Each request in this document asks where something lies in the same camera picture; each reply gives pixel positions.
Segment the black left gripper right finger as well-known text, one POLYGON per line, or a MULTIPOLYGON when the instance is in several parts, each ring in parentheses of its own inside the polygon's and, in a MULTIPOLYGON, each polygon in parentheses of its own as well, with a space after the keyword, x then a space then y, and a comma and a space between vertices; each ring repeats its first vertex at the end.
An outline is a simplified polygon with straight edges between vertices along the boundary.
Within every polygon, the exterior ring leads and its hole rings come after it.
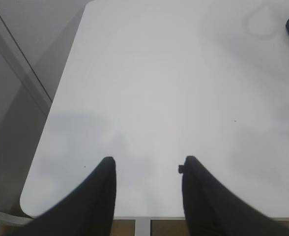
POLYGON ((191 236, 289 236, 289 228, 234 195, 196 157, 187 156, 178 171, 191 236))

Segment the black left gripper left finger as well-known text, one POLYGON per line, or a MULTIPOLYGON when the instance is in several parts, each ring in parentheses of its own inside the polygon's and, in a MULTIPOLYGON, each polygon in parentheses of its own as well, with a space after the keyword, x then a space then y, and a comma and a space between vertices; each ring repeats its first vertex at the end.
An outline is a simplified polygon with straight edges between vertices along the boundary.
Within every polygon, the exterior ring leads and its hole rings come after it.
POLYGON ((67 197, 13 236, 108 236, 116 203, 116 163, 105 157, 67 197))

